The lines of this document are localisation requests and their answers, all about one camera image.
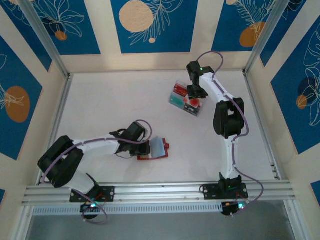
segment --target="white floor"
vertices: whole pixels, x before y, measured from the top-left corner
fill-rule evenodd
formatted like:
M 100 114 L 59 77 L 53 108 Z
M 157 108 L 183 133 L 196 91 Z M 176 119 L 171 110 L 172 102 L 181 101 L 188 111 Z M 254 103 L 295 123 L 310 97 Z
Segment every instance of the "white floor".
M 250 134 L 239 140 L 239 169 L 259 180 L 274 179 L 242 72 L 220 71 L 217 77 L 228 92 L 244 100 Z M 101 183 L 219 180 L 225 149 L 213 129 L 216 103 L 208 98 L 199 117 L 169 104 L 176 80 L 191 83 L 186 70 L 75 74 L 58 137 L 98 138 L 144 119 L 154 136 L 170 144 L 168 158 L 138 161 L 106 155 L 82 162 L 79 169 Z

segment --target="wall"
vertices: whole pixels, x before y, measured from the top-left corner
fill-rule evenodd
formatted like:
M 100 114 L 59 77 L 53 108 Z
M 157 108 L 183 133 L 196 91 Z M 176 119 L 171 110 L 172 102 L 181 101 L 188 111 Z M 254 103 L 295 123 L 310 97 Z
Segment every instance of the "wall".
M 317 144 L 298 154 L 282 109 L 271 86 L 271 81 L 317 20 L 319 10 L 318 0 L 307 0 L 267 65 L 264 67 L 262 61 L 257 60 L 248 75 L 257 94 L 257 99 L 259 99 L 260 109 L 264 112 L 267 132 L 271 137 L 277 160 L 282 165 L 286 177 L 292 183 L 311 238 L 314 240 L 319 239 L 320 236 L 320 206 L 312 192 L 310 183 L 316 182 L 320 178 L 320 145 Z M 301 52 L 300 55 L 303 60 L 305 52 Z M 289 71 L 294 73 L 295 69 L 292 68 Z M 291 84 L 295 84 L 296 80 L 283 78 L 283 82 L 288 81 Z
M 5 240 L 10 236 L 26 186 L 35 184 L 37 162 L 47 147 L 65 80 L 54 64 L 49 71 L 43 67 L 1 7 L 0 23 L 1 37 L 42 85 L 42 92 L 17 160 L 0 153 L 0 189 L 6 190 L 0 206 L 0 239 Z
M 62 56 L 71 72 L 104 72 L 129 70 L 179 70 L 190 61 L 212 49 L 224 0 L 199 0 L 190 53 L 121 54 L 111 1 L 85 0 L 87 11 L 101 55 Z M 250 51 L 224 52 L 224 69 L 242 69 Z M 217 68 L 219 56 L 209 55 L 201 64 Z

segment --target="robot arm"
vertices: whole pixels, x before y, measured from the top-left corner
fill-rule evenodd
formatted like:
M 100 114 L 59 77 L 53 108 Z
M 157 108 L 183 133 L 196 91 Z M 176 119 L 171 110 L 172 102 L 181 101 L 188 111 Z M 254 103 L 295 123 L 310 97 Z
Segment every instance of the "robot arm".
M 55 188 L 69 187 L 95 197 L 100 194 L 100 186 L 90 175 L 78 170 L 80 163 L 91 161 L 98 156 L 121 152 L 129 152 L 131 156 L 148 155 L 149 142 L 137 144 L 147 133 L 148 131 L 135 121 L 128 129 L 110 132 L 97 139 L 71 140 L 68 136 L 62 136 L 42 156 L 38 166 L 44 173 L 49 169 L 47 178 Z M 61 154 L 63 157 L 53 164 Z
M 213 77 L 214 71 L 211 67 L 201 67 L 198 61 L 192 61 L 187 65 L 187 70 L 192 81 L 192 85 L 187 87 L 189 99 L 203 99 L 209 96 L 216 103 L 213 128 L 216 134 L 223 137 L 221 141 L 225 145 L 225 151 L 222 151 L 224 156 L 220 181 L 227 189 L 240 186 L 241 176 L 234 168 L 238 162 L 238 138 L 235 140 L 234 138 L 241 134 L 245 124 L 240 112 L 229 99 L 234 100 L 242 112 L 244 112 L 244 101 L 241 98 L 234 98 L 217 77 Z

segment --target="floral line drawing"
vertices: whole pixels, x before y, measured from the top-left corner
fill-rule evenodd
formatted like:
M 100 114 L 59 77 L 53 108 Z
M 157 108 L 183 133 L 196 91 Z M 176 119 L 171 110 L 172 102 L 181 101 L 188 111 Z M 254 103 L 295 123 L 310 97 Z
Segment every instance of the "floral line drawing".
M 301 110 L 310 107 L 311 127 L 320 123 L 320 24 L 312 34 L 305 52 L 303 64 L 306 67 L 306 78 L 298 88 L 297 107 Z
M 15 18 L 30 26 L 15 1 L 2 0 L 2 2 Z M 82 37 L 83 32 L 77 24 L 82 23 L 85 16 L 70 10 L 69 0 L 33 0 L 31 4 L 49 35 L 55 36 L 60 41 L 67 40 L 68 33 Z
M 166 26 L 170 27 L 169 14 L 176 11 L 184 0 L 130 0 L 120 10 L 119 18 L 122 26 L 129 32 L 132 39 L 130 46 L 139 41 L 153 44 Z
M 274 9 L 277 0 L 264 0 L 261 7 L 257 7 L 256 0 L 226 0 L 228 5 L 237 8 L 239 16 L 245 20 L 247 28 L 242 32 L 240 44 L 245 48 L 253 47 L 271 11 Z M 298 11 L 304 0 L 291 0 L 282 17 L 287 20 L 290 11 Z
M 7 61 L 6 55 L 0 54 L 0 60 L 3 63 L 0 63 L 0 70 L 5 66 L 6 61 Z M 8 94 L 4 88 L 1 86 L 0 83 L 0 109 L 3 109 L 6 105 L 10 107 L 10 104 L 17 104 L 20 106 L 24 106 L 22 100 L 24 97 L 14 97 L 11 94 Z

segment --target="purple cable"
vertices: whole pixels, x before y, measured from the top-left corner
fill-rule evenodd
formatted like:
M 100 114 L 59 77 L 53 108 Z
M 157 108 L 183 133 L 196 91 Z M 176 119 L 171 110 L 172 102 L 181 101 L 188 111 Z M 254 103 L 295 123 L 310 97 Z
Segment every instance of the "purple cable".
M 221 64 L 220 64 L 220 66 L 215 70 L 215 72 L 212 74 L 212 81 L 213 81 L 214 84 L 218 87 L 218 89 L 221 91 L 221 93 L 222 93 L 223 95 L 225 95 L 225 91 L 220 87 L 220 85 L 216 82 L 216 80 L 214 80 L 216 73 L 220 70 L 220 68 L 221 68 L 222 65 L 224 64 L 224 61 L 225 61 L 225 60 L 224 60 L 224 56 L 223 56 L 220 52 L 218 52 L 218 51 L 207 51 L 207 52 L 201 54 L 201 55 L 198 57 L 197 61 L 199 61 L 199 59 L 200 59 L 202 56 L 204 56 L 204 55 L 206 55 L 206 54 L 209 54 L 209 53 L 215 53 L 215 54 L 218 54 L 218 55 L 221 57 Z M 229 96 L 227 96 L 227 95 L 225 95 L 225 97 L 226 97 L 230 102 L 232 102 L 232 104 L 236 107 L 236 109 L 238 109 L 241 117 L 243 118 L 243 121 L 244 121 L 244 124 L 245 124 L 245 128 L 246 128 L 246 133 L 240 134 L 240 135 L 236 136 L 236 137 L 233 139 L 233 141 L 235 141 L 235 140 L 237 140 L 238 138 L 245 137 L 245 136 L 247 136 L 247 135 L 249 134 L 249 124 L 248 124 L 248 121 L 247 121 L 247 119 L 246 119 L 246 117 L 245 117 L 244 112 L 241 110 L 241 108 L 238 106 L 238 104 L 237 104 L 233 99 L 231 99 L 231 97 L 229 97 Z M 253 201 L 250 202 L 250 203 L 254 203 L 254 202 L 258 201 L 258 199 L 262 196 L 262 194 L 264 194 L 264 191 L 265 191 L 264 185 L 263 185 L 259 180 L 256 180 L 256 179 L 254 179 L 253 177 L 250 177 L 250 176 L 242 173 L 242 172 L 236 167 L 236 156 L 235 156 L 235 154 L 236 154 L 236 149 L 235 149 L 235 144 L 233 143 L 233 144 L 232 144 L 232 165 L 233 165 L 234 169 L 235 169 L 240 175 L 242 175 L 242 176 L 244 176 L 244 177 L 246 177 L 246 178 L 248 178 L 248 179 L 250 179 L 250 180 L 252 180 L 252 181 L 255 181 L 256 183 L 260 184 L 260 186 L 261 186 L 261 193 L 260 193 Z
M 86 145 L 86 144 L 91 144 L 91 143 L 96 143 L 96 142 L 102 142 L 102 141 L 121 141 L 121 142 L 125 142 L 125 143 L 129 143 L 129 144 L 144 144 L 146 143 L 147 141 L 149 141 L 149 139 L 151 138 L 152 136 L 152 127 L 151 125 L 145 121 L 145 120 L 142 120 L 142 119 L 139 119 L 139 120 L 136 120 L 135 122 L 143 122 L 143 123 L 146 123 L 148 125 L 148 127 L 150 128 L 150 135 L 149 137 L 144 140 L 144 141 L 130 141 L 130 140 L 125 140 L 125 139 L 121 139 L 121 138 L 97 138 L 97 139 L 92 139 L 92 140 L 88 140 L 88 141 L 85 141 L 85 142 L 79 142 L 75 145 L 73 145 L 72 147 L 68 148 L 67 150 L 65 150 L 63 153 L 60 154 L 60 156 L 58 156 L 53 162 L 52 164 L 48 167 L 48 169 L 45 171 L 43 177 L 42 177 L 42 183 L 45 183 L 45 179 L 48 175 L 48 173 L 51 171 L 51 169 L 57 164 L 57 162 L 64 156 L 66 155 L 67 153 L 69 153 L 71 150 L 73 150 L 74 148 L 78 147 L 78 146 L 81 146 L 81 145 Z
M 211 53 L 213 53 L 213 54 L 218 54 L 218 55 L 221 57 L 221 64 L 220 64 L 220 66 L 214 71 L 213 76 L 212 76 L 212 79 L 214 79 L 216 73 L 220 70 L 220 68 L 221 68 L 222 65 L 224 64 L 224 61 L 225 61 L 224 56 L 223 56 L 220 52 L 218 52 L 218 51 L 206 51 L 205 53 L 201 54 L 201 55 L 198 57 L 197 61 L 199 61 L 199 59 L 202 58 L 202 56 L 204 56 L 204 55 L 206 55 L 206 54 L 211 54 Z
M 103 209 L 102 206 L 100 206 L 99 204 L 97 204 L 94 200 L 90 199 L 90 197 L 86 196 L 85 194 L 83 194 L 82 192 L 73 189 L 73 191 L 75 191 L 77 194 L 79 194 L 80 196 L 84 197 L 85 199 L 87 199 L 88 201 L 90 201 L 92 204 L 96 205 L 101 212 L 105 215 L 105 220 L 104 221 L 88 221 L 87 219 L 85 219 L 85 210 L 83 211 L 82 214 L 82 218 L 85 222 L 90 223 L 90 224 L 96 224 L 96 225 L 102 225 L 102 224 L 106 224 L 107 220 L 108 220 L 108 215 L 106 213 L 106 211 Z
M 214 84 L 219 88 L 219 90 L 221 91 L 221 93 L 224 95 L 225 94 L 225 91 L 219 86 L 219 84 L 216 82 L 216 80 L 213 80 Z M 240 134 L 236 137 L 234 137 L 233 141 L 237 140 L 238 138 L 241 138 L 241 137 L 245 137 L 249 134 L 249 124 L 248 124 L 248 121 L 245 117 L 245 114 L 244 112 L 241 110 L 241 108 L 239 107 L 239 105 L 231 98 L 229 97 L 228 95 L 225 95 L 225 97 L 230 101 L 232 102 L 232 104 L 236 107 L 236 109 L 239 111 L 241 117 L 243 118 L 243 121 L 244 121 L 244 124 L 245 124 L 245 128 L 246 128 L 246 133 L 244 134 Z M 250 202 L 250 204 L 253 204 L 254 202 L 258 201 L 258 199 L 262 196 L 262 194 L 264 194 L 264 191 L 265 191 L 265 188 L 264 188 L 264 185 L 257 179 L 254 179 L 253 177 L 250 177 L 244 173 L 242 173 L 237 167 L 236 167 L 236 149 L 235 149 L 235 144 L 233 143 L 232 144 L 232 165 L 234 167 L 234 169 L 242 176 L 252 180 L 252 181 L 255 181 L 256 183 L 260 184 L 261 186 L 261 193 L 253 200 Z
M 85 142 L 79 142 L 75 145 L 73 145 L 72 147 L 69 147 L 67 150 L 65 150 L 63 153 L 61 153 L 52 163 L 51 165 L 48 167 L 48 169 L 45 171 L 45 173 L 43 174 L 43 177 L 42 177 L 42 183 L 50 183 L 50 182 L 45 182 L 45 179 L 48 175 L 48 173 L 51 171 L 51 169 L 57 164 L 57 162 L 64 156 L 66 155 L 67 153 L 69 153 L 71 150 L 75 149 L 76 147 L 78 146 L 81 146 L 81 145 L 86 145 L 86 144 L 91 144 L 91 143 L 96 143 L 96 142 L 101 142 L 101 141 L 121 141 L 121 142 L 125 142 L 125 143 L 129 143 L 129 144 L 144 144 L 146 143 L 147 141 L 149 141 L 149 139 L 151 138 L 152 136 L 152 127 L 150 125 L 150 123 L 148 123 L 147 121 L 145 120 L 142 120 L 142 119 L 138 119 L 136 120 L 135 122 L 143 122 L 145 124 L 148 125 L 148 127 L 150 128 L 150 135 L 149 137 L 144 140 L 144 141 L 130 141 L 130 140 L 126 140 L 126 139 L 121 139 L 121 138 L 96 138 L 96 139 L 92 139 L 92 140 L 88 140 L 88 141 L 85 141 Z M 107 223 L 107 219 L 108 219 L 108 215 L 106 213 L 106 211 L 99 205 L 97 204 L 94 200 L 90 199 L 88 196 L 86 196 L 84 193 L 74 189 L 74 191 L 76 193 L 78 193 L 79 195 L 81 195 L 82 197 L 84 197 L 85 199 L 87 199 L 88 201 L 90 201 L 91 203 L 93 203 L 94 205 L 96 205 L 102 212 L 103 214 L 105 215 L 105 220 L 104 221 L 99 221 L 99 222 L 96 222 L 96 221 L 88 221 L 87 219 L 85 219 L 85 212 L 83 212 L 82 214 L 82 218 L 87 222 L 87 223 L 90 223 L 90 224 L 96 224 L 96 225 L 102 225 L 102 224 L 106 224 Z

